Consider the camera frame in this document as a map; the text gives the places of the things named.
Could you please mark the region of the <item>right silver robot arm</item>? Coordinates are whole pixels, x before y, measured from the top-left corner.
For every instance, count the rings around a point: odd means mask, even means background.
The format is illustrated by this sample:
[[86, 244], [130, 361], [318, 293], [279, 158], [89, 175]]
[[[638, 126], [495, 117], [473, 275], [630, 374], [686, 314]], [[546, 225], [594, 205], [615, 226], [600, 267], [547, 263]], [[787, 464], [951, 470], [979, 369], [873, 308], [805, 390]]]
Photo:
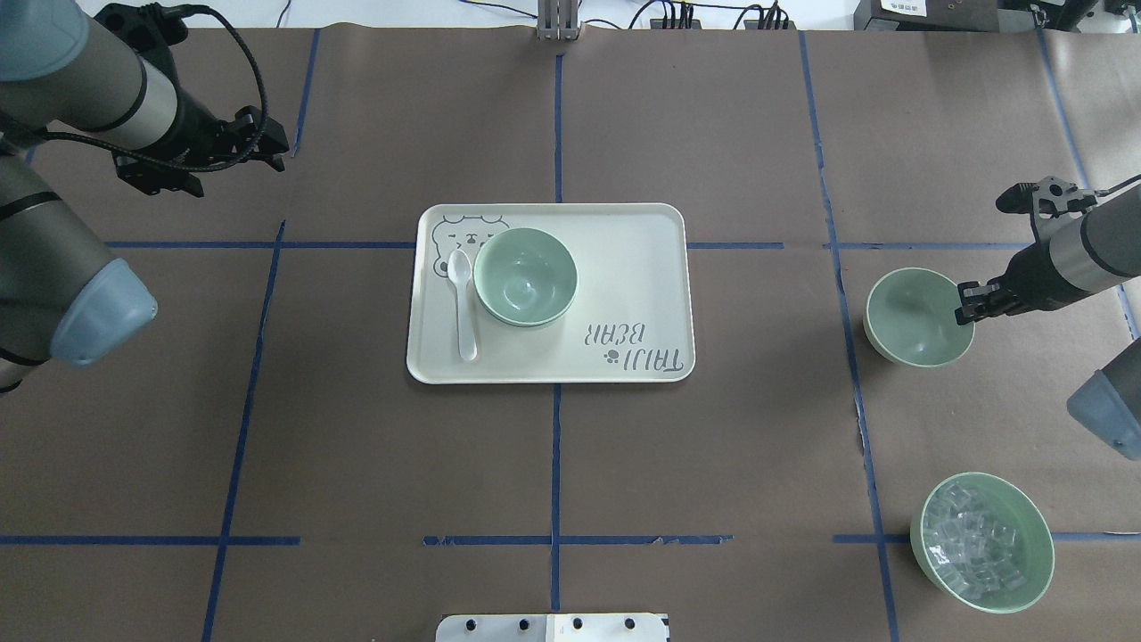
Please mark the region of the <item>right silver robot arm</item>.
[[[1034, 243], [994, 279], [958, 284], [958, 325], [1058, 310], [1116, 289], [1140, 274], [1138, 186], [1081, 188], [1045, 177], [1018, 182], [996, 200], [1003, 214], [1030, 216]], [[1068, 398], [1081, 425], [1126, 460], [1140, 458], [1140, 346], [1122, 350]]]

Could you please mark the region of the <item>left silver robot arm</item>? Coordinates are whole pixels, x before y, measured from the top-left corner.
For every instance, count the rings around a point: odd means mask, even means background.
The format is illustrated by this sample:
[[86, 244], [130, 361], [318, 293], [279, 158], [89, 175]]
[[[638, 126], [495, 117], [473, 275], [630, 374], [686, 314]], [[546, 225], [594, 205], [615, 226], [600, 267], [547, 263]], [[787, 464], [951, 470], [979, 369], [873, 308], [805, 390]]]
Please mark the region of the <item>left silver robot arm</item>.
[[[209, 16], [237, 44], [258, 100], [218, 117], [180, 80], [172, 49]], [[145, 195], [203, 196], [201, 178], [290, 149], [251, 48], [210, 5], [3, 3], [3, 395], [44, 363], [89, 366], [157, 316], [157, 301], [68, 198], [96, 186], [98, 152]]]

